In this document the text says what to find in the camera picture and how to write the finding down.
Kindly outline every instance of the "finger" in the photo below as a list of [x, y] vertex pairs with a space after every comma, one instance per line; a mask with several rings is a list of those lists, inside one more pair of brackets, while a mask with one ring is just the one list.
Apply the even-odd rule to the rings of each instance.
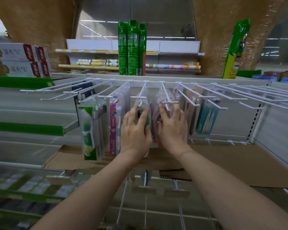
[[128, 124], [128, 116], [129, 116], [129, 112], [127, 112], [126, 115], [123, 118], [123, 126], [127, 126], [127, 124]]
[[157, 121], [158, 135], [162, 133], [163, 123]]
[[179, 121], [184, 122], [184, 111], [183, 110], [180, 110]]
[[165, 112], [165, 109], [164, 109], [164, 106], [162, 104], [159, 104], [159, 111], [160, 111], [160, 116], [162, 118], [162, 121], [166, 121], [169, 119], [169, 117], [167, 116], [166, 112]]
[[146, 123], [146, 119], [148, 116], [148, 112], [149, 112], [149, 109], [145, 108], [145, 110], [142, 112], [141, 116], [139, 117], [139, 121], [138, 121], [137, 126], [139, 125], [139, 127], [144, 128], [145, 123]]
[[148, 125], [145, 128], [145, 141], [147, 144], [151, 144], [151, 142], [153, 141], [153, 139], [151, 138], [151, 130], [150, 130], [150, 125]]
[[179, 115], [180, 115], [179, 104], [174, 103], [173, 107], [174, 107], [174, 112], [173, 112], [172, 118], [176, 119], [176, 120], [179, 120]]
[[134, 106], [130, 111], [128, 115], [128, 125], [134, 125], [135, 124], [135, 117], [138, 112], [138, 106]]

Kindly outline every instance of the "right hand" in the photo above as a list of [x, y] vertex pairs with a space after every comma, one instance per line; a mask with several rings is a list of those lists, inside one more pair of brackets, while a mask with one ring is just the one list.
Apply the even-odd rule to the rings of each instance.
[[179, 108], [179, 104], [174, 104], [173, 108], [173, 115], [169, 118], [164, 106], [159, 104], [162, 123], [157, 122], [159, 140], [171, 154], [181, 151], [187, 145], [188, 140], [188, 124], [184, 118], [184, 112]]

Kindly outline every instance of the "insecticide spray can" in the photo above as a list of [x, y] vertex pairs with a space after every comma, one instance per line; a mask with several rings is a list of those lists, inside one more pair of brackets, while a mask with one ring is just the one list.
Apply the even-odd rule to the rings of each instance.
[[128, 75], [138, 75], [139, 28], [136, 20], [128, 24]]
[[119, 21], [118, 43], [119, 43], [119, 74], [128, 75], [128, 23]]
[[145, 76], [145, 65], [146, 65], [146, 26], [145, 24], [139, 24], [139, 67], [138, 67], [138, 75]]
[[239, 61], [242, 56], [246, 37], [250, 30], [250, 25], [251, 25], [250, 19], [244, 19], [236, 23], [234, 27], [234, 32], [232, 34], [232, 41], [228, 49], [222, 78], [224, 79], [236, 78], [239, 67]]

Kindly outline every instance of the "cardboard sheet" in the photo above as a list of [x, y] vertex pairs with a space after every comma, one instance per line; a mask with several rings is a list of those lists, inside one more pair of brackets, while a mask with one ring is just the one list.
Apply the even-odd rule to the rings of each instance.
[[[248, 185], [260, 187], [288, 188], [288, 169], [258, 145], [196, 145], [190, 146], [205, 158], [227, 170]], [[106, 154], [102, 161], [85, 161], [80, 146], [63, 145], [60, 150], [44, 164], [45, 169], [74, 170], [99, 169], [112, 161]], [[188, 180], [182, 166], [165, 150], [151, 148], [146, 158], [137, 168], [163, 170], [162, 177]]]

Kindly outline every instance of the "green shelf edge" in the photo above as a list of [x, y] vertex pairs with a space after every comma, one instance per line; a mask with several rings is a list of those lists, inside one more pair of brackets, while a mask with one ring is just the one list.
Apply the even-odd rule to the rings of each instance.
[[54, 85], [51, 78], [45, 77], [0, 77], [0, 88], [39, 89]]
[[19, 199], [39, 203], [59, 203], [65, 199], [64, 197], [56, 197], [45, 194], [33, 194], [8, 189], [0, 189], [0, 198]]
[[0, 131], [64, 136], [64, 129], [62, 126], [40, 125], [40, 124], [0, 122]]
[[23, 213], [23, 212], [0, 209], [0, 217], [9, 217], [12, 219], [17, 219], [17, 220], [26, 221], [26, 222], [37, 222], [43, 216], [31, 214], [31, 213]]

